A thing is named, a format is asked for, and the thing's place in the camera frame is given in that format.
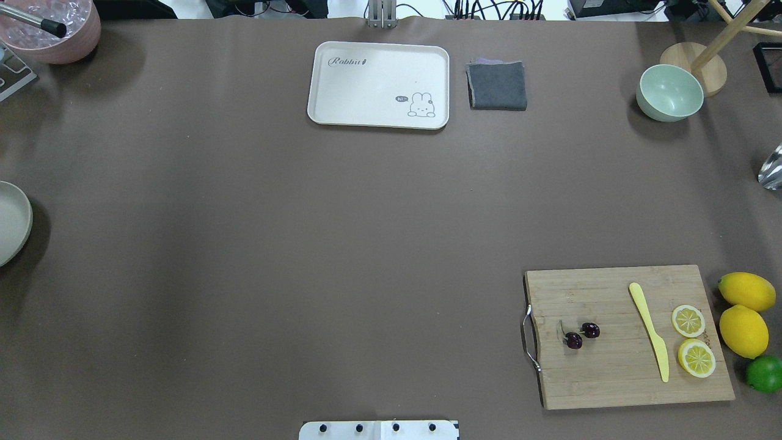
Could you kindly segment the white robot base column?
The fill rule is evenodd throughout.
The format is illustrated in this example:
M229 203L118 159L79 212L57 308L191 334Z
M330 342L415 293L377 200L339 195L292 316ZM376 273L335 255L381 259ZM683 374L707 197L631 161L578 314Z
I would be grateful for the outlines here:
M459 439L458 421L350 420L310 421L299 439Z

